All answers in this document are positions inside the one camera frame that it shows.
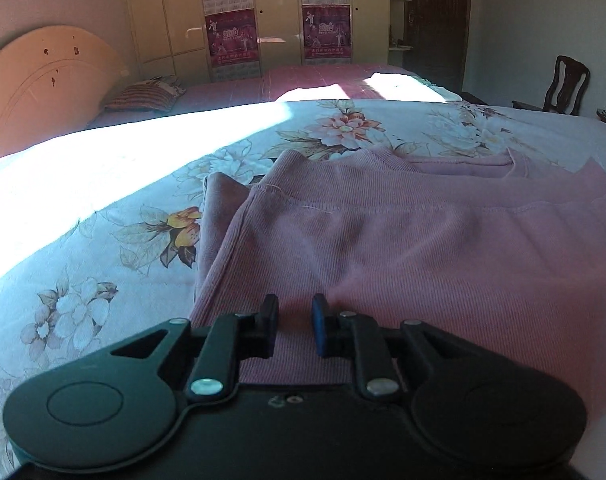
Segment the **chair backrest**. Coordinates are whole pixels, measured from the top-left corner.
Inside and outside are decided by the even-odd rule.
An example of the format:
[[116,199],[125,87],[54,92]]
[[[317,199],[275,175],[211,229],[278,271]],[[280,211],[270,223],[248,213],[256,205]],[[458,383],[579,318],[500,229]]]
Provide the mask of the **chair backrest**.
[[[554,92],[557,91],[561,71],[561,62],[563,62],[563,64],[566,66],[566,70],[563,76],[563,85],[561,86],[561,89],[558,92],[557,104],[553,105],[552,97],[554,96]],[[579,91],[576,94],[576,99],[574,100],[574,107],[572,108],[570,115],[579,115],[581,100],[583,99],[583,96],[587,90],[587,85],[590,82],[590,71],[583,63],[579,63],[571,57],[558,56],[557,64],[554,67],[554,79],[552,80],[552,85],[550,85],[550,89],[548,89],[548,93],[546,93],[545,95],[543,111],[554,111],[559,114],[566,113],[566,109],[568,109],[568,105],[570,104],[570,99],[574,94],[576,85],[579,84],[579,81],[581,81],[581,78],[584,75],[586,76],[586,78],[584,79],[583,83],[581,84],[581,88],[579,88]]]

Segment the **wooden door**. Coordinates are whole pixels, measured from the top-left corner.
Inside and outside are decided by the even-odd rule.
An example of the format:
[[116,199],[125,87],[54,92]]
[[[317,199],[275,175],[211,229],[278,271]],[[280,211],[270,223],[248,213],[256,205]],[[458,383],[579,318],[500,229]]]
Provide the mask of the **wooden door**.
[[461,91],[468,46],[470,0],[412,0],[405,40],[414,47],[404,67],[454,92]]

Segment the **calendar poster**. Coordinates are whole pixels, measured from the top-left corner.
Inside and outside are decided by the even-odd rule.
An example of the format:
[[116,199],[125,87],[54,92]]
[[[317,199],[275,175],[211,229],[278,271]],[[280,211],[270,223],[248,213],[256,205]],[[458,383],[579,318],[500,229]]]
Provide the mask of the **calendar poster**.
[[303,7],[306,64],[349,63],[352,34],[349,6]]
[[214,80],[258,77],[261,71],[254,11],[223,12],[205,20]]

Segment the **bed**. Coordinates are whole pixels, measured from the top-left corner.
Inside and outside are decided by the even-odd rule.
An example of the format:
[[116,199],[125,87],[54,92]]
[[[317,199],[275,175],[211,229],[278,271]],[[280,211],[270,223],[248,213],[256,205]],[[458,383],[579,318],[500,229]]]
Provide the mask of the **bed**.
[[166,115],[217,110],[261,102],[318,99],[385,99],[460,102],[458,94],[413,72],[389,65],[317,65],[274,68],[260,78],[192,86],[169,113],[101,112],[88,128],[145,121]]
[[[13,388],[190,313],[198,241],[177,248],[173,240],[198,224],[208,174],[251,185],[287,149],[329,160],[378,145],[470,157],[512,148],[571,171],[592,156],[606,170],[606,124],[598,120],[444,96],[438,103],[363,98],[375,87],[369,84],[344,84],[347,96],[280,99],[305,89],[298,74],[272,74],[267,102],[230,99],[264,95],[256,81],[212,86],[227,107],[95,125],[0,158],[0,478],[17,465],[1,421]],[[323,76],[330,84],[316,79],[311,87],[332,88],[332,81]],[[193,92],[186,111],[202,99]],[[573,462],[606,480],[606,417],[592,421]]]

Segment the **floral bedspread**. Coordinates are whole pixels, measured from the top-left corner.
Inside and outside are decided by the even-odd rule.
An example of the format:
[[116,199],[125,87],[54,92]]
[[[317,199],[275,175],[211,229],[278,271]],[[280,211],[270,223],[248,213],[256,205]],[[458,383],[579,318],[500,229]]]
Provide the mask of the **floral bedspread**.
[[0,478],[17,466],[1,412],[28,377],[187,316],[203,182],[258,182],[283,150],[313,160],[515,148],[606,170],[606,124],[465,103],[265,103],[122,124],[0,159]]

